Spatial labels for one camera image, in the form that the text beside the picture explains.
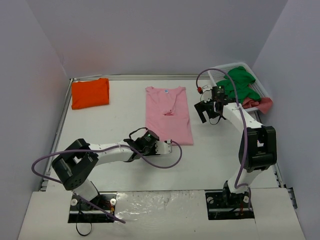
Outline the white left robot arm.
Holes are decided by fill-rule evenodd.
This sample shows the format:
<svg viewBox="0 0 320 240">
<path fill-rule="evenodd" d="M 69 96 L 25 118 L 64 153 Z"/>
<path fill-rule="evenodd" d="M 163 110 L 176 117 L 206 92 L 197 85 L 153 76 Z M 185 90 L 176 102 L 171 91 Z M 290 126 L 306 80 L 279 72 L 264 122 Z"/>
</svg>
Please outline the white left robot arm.
<svg viewBox="0 0 320 240">
<path fill-rule="evenodd" d="M 73 191 L 81 196 L 82 203 L 89 209 L 97 208 L 101 203 L 99 191 L 88 180 L 94 167 L 112 162 L 132 162 L 142 156 L 155 156 L 170 150 L 168 141 L 160 141 L 151 130 L 142 137 L 133 140 L 126 138 L 113 144 L 90 144 L 83 138 L 75 140 L 66 150 L 77 152 L 62 153 L 56 157 L 51 166 L 58 179 L 67 191 Z"/>
</svg>

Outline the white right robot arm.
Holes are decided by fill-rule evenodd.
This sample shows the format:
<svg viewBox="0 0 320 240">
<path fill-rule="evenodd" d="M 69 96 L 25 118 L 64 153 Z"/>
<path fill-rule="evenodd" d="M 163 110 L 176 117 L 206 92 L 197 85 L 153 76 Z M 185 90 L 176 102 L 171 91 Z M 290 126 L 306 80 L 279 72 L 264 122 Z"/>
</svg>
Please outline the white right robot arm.
<svg viewBox="0 0 320 240">
<path fill-rule="evenodd" d="M 229 207 L 239 202 L 240 196 L 249 196 L 249 187 L 255 178 L 277 162 L 276 130 L 255 120 L 240 103 L 225 94 L 223 86 L 199 87 L 200 102 L 194 105 L 201 121 L 228 120 L 241 133 L 238 151 L 239 170 L 224 183 L 222 202 Z"/>
</svg>

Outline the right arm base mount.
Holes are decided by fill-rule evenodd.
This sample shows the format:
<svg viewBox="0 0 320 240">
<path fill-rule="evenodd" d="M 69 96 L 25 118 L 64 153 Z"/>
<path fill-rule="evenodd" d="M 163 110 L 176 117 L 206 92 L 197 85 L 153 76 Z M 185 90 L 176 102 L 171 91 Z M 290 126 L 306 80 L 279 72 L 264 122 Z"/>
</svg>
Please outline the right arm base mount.
<svg viewBox="0 0 320 240">
<path fill-rule="evenodd" d="M 231 194 L 229 202 L 222 190 L 205 191 L 207 217 L 210 221 L 254 219 L 255 214 L 249 206 L 249 194 Z"/>
</svg>

